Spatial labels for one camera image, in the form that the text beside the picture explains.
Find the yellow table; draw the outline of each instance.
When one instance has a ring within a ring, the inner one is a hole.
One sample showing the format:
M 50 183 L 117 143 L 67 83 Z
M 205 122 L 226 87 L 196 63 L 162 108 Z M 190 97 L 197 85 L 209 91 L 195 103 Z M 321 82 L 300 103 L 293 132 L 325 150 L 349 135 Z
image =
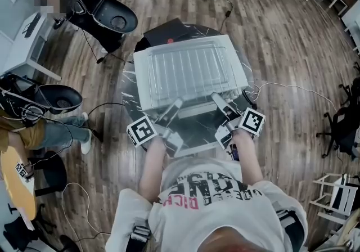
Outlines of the yellow table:
M 16 164 L 21 163 L 18 153 L 13 147 L 9 147 L 5 153 L 1 153 L 0 161 L 6 190 L 12 203 L 28 220 L 34 220 L 37 213 L 34 187 L 30 192 L 15 169 Z

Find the hand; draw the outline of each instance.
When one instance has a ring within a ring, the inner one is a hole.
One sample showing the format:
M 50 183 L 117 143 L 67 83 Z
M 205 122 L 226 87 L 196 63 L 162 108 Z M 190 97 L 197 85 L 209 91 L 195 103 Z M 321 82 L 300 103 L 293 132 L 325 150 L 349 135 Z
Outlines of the hand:
M 26 175 L 27 178 L 30 178 L 31 176 L 34 175 L 34 167 L 33 166 L 24 166 L 24 169 L 28 173 L 28 175 Z

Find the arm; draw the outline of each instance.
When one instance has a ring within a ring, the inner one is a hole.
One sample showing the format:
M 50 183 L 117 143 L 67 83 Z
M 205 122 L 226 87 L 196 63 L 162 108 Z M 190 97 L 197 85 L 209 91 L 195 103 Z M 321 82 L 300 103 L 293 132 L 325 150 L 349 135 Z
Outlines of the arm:
M 8 139 L 9 139 L 8 145 L 15 148 L 22 163 L 24 163 L 24 165 L 28 165 L 29 164 L 28 153 L 25 150 L 25 146 L 23 141 L 21 140 L 20 135 L 17 133 L 8 132 Z
M 165 155 L 166 147 L 163 140 L 160 137 L 155 137 L 147 150 L 139 184 L 139 194 L 150 203 L 153 203 L 160 194 Z
M 253 185 L 264 179 L 258 158 L 255 153 L 255 145 L 251 135 L 239 129 L 233 132 L 233 141 L 237 147 L 238 157 L 241 165 L 242 181 Z

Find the cable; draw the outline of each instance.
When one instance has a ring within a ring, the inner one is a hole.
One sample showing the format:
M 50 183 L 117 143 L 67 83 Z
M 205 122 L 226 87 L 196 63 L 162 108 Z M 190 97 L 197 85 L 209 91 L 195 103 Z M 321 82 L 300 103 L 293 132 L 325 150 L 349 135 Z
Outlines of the cable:
M 73 144 L 73 142 L 74 142 L 74 137 L 73 137 L 73 135 L 72 135 L 72 133 L 71 133 L 71 131 L 70 131 L 69 127 L 67 126 L 67 124 L 65 124 L 65 123 L 63 123 L 63 122 L 61 122 L 61 121 L 58 121 L 58 120 L 54 120 L 54 119 L 47 118 L 47 117 L 45 117 L 45 116 L 43 116 L 43 115 L 40 115 L 40 114 L 34 113 L 34 112 L 32 112 L 32 111 L 30 111 L 30 110 L 28 110 L 28 109 L 24 109 L 24 110 L 26 110 L 28 113 L 31 113 L 31 114 L 33 114 L 33 115 L 35 115 L 35 116 L 38 116 L 38 117 L 41 117 L 41 118 L 43 118 L 43 119 L 46 119 L 46 120 L 49 120 L 49 121 L 53 121 L 53 122 L 58 122 L 58 123 L 61 123 L 62 125 L 64 125 L 64 126 L 66 127 L 67 131 L 69 131 L 69 133 L 70 133 L 70 137 L 71 137 L 70 144 L 69 144 L 67 147 L 62 148 L 59 152 L 55 153 L 54 155 L 52 155 L 52 156 L 51 156 L 51 157 L 49 157 L 49 158 L 46 158 L 46 159 L 40 159 L 39 161 L 37 161 L 37 162 L 36 162 L 36 163 L 34 163 L 34 164 L 27 164 L 27 165 L 24 165 L 24 167 L 33 167 L 33 166 L 37 165 L 38 163 L 40 163 L 40 162 L 42 162 L 42 161 L 47 161 L 47 160 L 50 160 L 51 158 L 53 158 L 53 157 L 55 157 L 56 155 L 58 155 L 58 154 L 60 154 L 61 152 L 63 152 L 65 149 L 68 149 L 68 148 L 70 148 L 70 147 L 71 147 L 71 145 L 72 145 L 72 144 Z
M 343 162 L 343 160 L 339 157 L 339 149 L 336 150 L 336 157 L 341 161 L 341 164 L 342 164 L 342 166 L 343 166 L 343 174 L 345 174 L 344 162 Z
M 86 34 L 85 34 L 84 30 L 81 29 L 81 31 L 84 33 L 85 40 L 86 40 L 86 42 L 88 42 L 88 45 L 89 45 L 89 47 L 90 47 L 90 49 L 91 49 L 91 52 L 92 52 L 92 54 L 94 55 L 95 60 L 96 60 L 96 62 L 97 62 L 97 58 L 96 58 L 96 55 L 95 55 L 95 53 L 94 53 L 94 50 L 92 49 L 92 47 L 91 47 L 91 45 L 90 45 L 90 43 L 89 43 L 89 41 L 88 41 L 88 38 L 86 37 Z
M 97 236 L 99 236 L 101 233 L 97 233 L 94 237 L 91 237 L 91 238 L 81 238 L 79 240 L 76 240 L 75 242 L 80 242 L 80 241 L 83 241 L 83 240 L 93 240 L 95 239 Z
M 221 30 L 223 29 L 223 26 L 224 26 L 224 23 L 225 23 L 226 19 L 228 19 L 228 18 L 230 17 L 230 14 L 231 14 L 231 12 L 232 12 L 232 10 L 233 10 L 233 8 L 234 8 L 234 4 L 233 4 L 230 0 L 225 0 L 225 1 L 227 1 L 227 2 L 229 2 L 229 3 L 231 4 L 231 9 L 228 10 L 228 11 L 225 13 L 225 18 L 224 18 L 223 22 L 221 23 L 219 32 L 221 32 Z
M 300 87 L 298 85 L 283 85 L 283 84 L 274 83 L 274 82 L 268 82 L 268 83 L 262 84 L 260 87 L 257 86 L 257 85 L 254 85 L 255 87 L 257 87 L 259 89 L 259 91 L 257 93 L 254 93 L 254 96 L 257 95 L 257 97 L 254 99 L 254 101 L 256 101 L 259 98 L 261 88 L 263 88 L 265 85 L 268 85 L 268 84 L 274 84 L 274 85 L 279 85 L 279 86 L 283 86 L 283 87 L 296 87 L 296 88 L 300 88 L 300 89 L 308 91 L 308 92 L 315 93 L 316 95 L 319 95 L 320 97 L 324 98 L 325 100 L 328 100 L 328 102 L 330 102 L 332 104 L 334 110 L 337 112 L 337 109 L 335 108 L 334 103 L 332 103 L 332 101 L 330 99 L 326 98 L 324 95 L 321 95 L 320 93 L 318 93 L 318 92 L 316 92 L 314 90 L 307 90 L 307 89 L 305 89 L 303 87 Z
M 71 226 L 71 223 L 70 223 L 70 221 L 69 221 L 69 219 L 68 219 L 68 216 L 66 216 L 65 209 L 64 209 L 64 192 L 65 192 L 65 190 L 67 189 L 67 187 L 68 187 L 69 185 L 78 185 L 78 186 L 86 193 L 86 195 L 88 196 L 88 208 L 87 208 L 87 211 L 86 211 L 86 221 L 88 222 L 88 224 L 90 225 L 90 227 L 91 227 L 94 231 L 96 231 L 96 232 L 98 233 L 98 235 L 99 235 L 99 234 L 110 235 L 110 233 L 98 231 L 98 230 L 95 229 L 94 226 L 92 226 L 91 223 L 89 222 L 90 196 L 89 196 L 88 192 L 84 189 L 84 187 L 81 186 L 79 183 L 75 183 L 75 182 L 68 183 L 68 184 L 65 186 L 64 190 L 62 191 L 62 193 L 61 193 L 61 207 L 62 207 L 62 211 L 64 212 L 64 216 L 65 216 L 66 221 L 68 222 L 68 224 L 70 225 L 70 228 L 73 230 L 73 232 L 74 232 L 74 234 L 75 234 L 75 236 L 76 236 L 76 239 L 77 239 L 76 242 L 79 242 L 81 251 L 84 252 L 83 247 L 82 247 L 82 245 L 81 245 L 81 241 L 84 240 L 85 238 L 79 239 L 77 233 L 75 232 L 75 229 Z
M 106 58 L 106 56 L 108 56 L 108 55 L 112 55 L 112 56 L 114 56 L 115 58 L 120 59 L 120 60 L 122 60 L 122 62 L 126 63 L 126 61 L 125 61 L 124 59 L 122 59 L 122 58 L 118 57 L 117 55 L 114 55 L 114 54 L 112 54 L 112 53 L 110 53 L 110 52 L 108 52 L 104 57 L 100 57 L 100 58 L 98 59 L 98 58 L 96 57 L 95 53 L 94 53 L 94 50 L 92 49 L 92 47 L 91 47 L 91 45 L 90 45 L 90 43 L 89 43 L 89 41 L 88 41 L 88 38 L 86 37 L 86 34 L 85 34 L 84 30 L 81 29 L 81 31 L 84 33 L 85 40 L 86 40 L 86 42 L 88 43 L 88 45 L 89 45 L 89 47 L 90 47 L 90 49 L 91 49 L 91 52 L 92 52 L 92 54 L 94 55 L 94 58 L 95 58 L 95 60 L 96 60 L 96 62 L 97 62 L 98 64 L 101 63 L 101 62 L 103 62 L 103 60 L 104 60 L 104 59 Z
M 100 104 L 100 105 L 97 105 L 93 110 L 91 110 L 89 113 L 88 113 L 88 117 L 90 116 L 91 113 L 94 112 L 95 109 L 98 109 L 99 107 L 103 106 L 103 105 L 106 105 L 106 104 L 112 104 L 112 105 L 122 105 L 122 106 L 125 106 L 124 104 L 122 103 L 117 103 L 117 102 L 106 102 L 106 103 L 103 103 L 103 104 Z

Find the black object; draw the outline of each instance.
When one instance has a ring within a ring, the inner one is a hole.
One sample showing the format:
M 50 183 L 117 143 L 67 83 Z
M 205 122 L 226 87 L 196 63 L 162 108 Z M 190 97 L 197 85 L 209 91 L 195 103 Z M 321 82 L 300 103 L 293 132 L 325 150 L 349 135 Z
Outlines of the black object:
M 12 215 L 12 212 L 13 212 L 13 211 L 17 211 L 16 208 L 11 208 L 11 206 L 10 206 L 9 203 L 7 204 L 7 207 L 9 208 L 9 211 L 10 211 L 10 214 L 11 214 L 11 215 Z
M 360 65 L 359 65 L 358 62 L 354 63 L 354 68 L 355 68 L 356 71 L 358 71 L 360 73 Z
M 52 25 L 52 27 L 54 30 L 57 30 L 63 25 L 63 23 L 65 22 L 65 18 L 60 18 L 60 19 L 54 18 L 54 21 L 55 23 L 54 25 Z
M 31 241 L 38 239 L 35 231 L 28 230 L 22 217 L 5 224 L 3 235 L 14 250 L 19 249 L 20 251 L 25 251 Z
M 47 111 L 52 114 L 75 110 L 83 101 L 76 90 L 64 85 L 37 85 L 15 74 L 0 79 L 0 104 L 12 118 L 33 126 Z
M 117 0 L 71 0 L 66 18 L 89 32 L 107 52 L 121 46 L 123 34 L 137 27 L 135 13 Z
M 47 229 L 47 226 L 50 227 L 50 228 L 55 228 L 56 229 L 56 225 L 55 224 L 52 224 L 50 223 L 49 221 L 46 221 L 44 218 L 43 218 L 43 215 L 42 215 L 42 209 L 45 208 L 45 204 L 40 204 L 39 205 L 39 208 L 38 208 L 38 211 L 36 213 L 36 217 L 34 220 L 32 220 L 32 224 L 36 227 L 38 227 L 37 223 L 39 223 L 41 225 L 41 227 L 43 228 L 43 230 L 48 233 L 48 234 L 52 234 L 53 232 L 48 230 Z
M 37 226 L 36 221 L 38 217 L 35 218 L 35 220 L 32 221 L 32 224 L 35 228 L 34 231 L 29 230 L 22 217 L 18 217 L 15 221 L 9 224 L 4 225 L 4 237 L 6 240 L 10 243 L 11 247 L 16 250 L 25 251 L 28 246 L 28 244 L 32 241 L 35 241 L 37 239 L 40 239 L 43 241 L 46 245 L 53 248 L 53 250 L 58 252 L 79 252 L 79 248 L 75 244 L 73 240 L 68 238 L 65 235 L 60 236 L 60 241 L 63 244 L 63 248 L 61 250 L 56 249 L 54 246 L 52 246 L 47 239 L 45 238 L 43 232 L 39 229 Z
M 39 12 L 35 15 L 34 20 L 28 26 L 26 33 L 25 33 L 25 38 L 29 38 L 31 36 L 31 34 L 33 33 L 33 31 L 36 27 L 36 24 L 39 22 L 40 18 L 41 18 L 41 14 Z
M 343 84 L 339 85 L 339 88 L 342 88 L 348 98 L 344 103 L 341 105 L 345 105 L 346 103 L 350 102 L 350 106 L 359 106 L 360 104 L 360 77 L 354 79 L 353 84 L 350 88 L 349 85 L 344 86 Z
M 29 158 L 31 164 L 36 164 L 34 166 L 35 170 L 43 170 L 46 182 L 49 187 L 35 190 L 35 196 L 42 196 L 57 191 L 63 191 L 68 183 L 68 176 L 59 155 L 54 151 L 47 151 L 43 158 Z
M 171 39 L 176 42 L 180 37 L 188 34 L 188 29 L 179 18 L 170 20 L 144 33 L 144 37 L 151 46 L 168 44 Z
M 344 115 L 344 119 L 338 122 L 340 115 Z M 357 143 L 355 142 L 356 131 L 360 126 L 358 106 L 342 107 L 334 115 L 332 120 L 328 112 L 324 114 L 324 117 L 328 118 L 331 132 L 316 133 L 316 137 L 327 135 L 331 136 L 331 139 L 327 152 L 323 154 L 322 157 L 325 158 L 329 155 L 335 142 L 335 150 L 340 148 L 340 152 L 347 153 L 352 157 L 352 160 L 358 158 L 359 153 L 355 149 L 355 147 L 357 147 Z

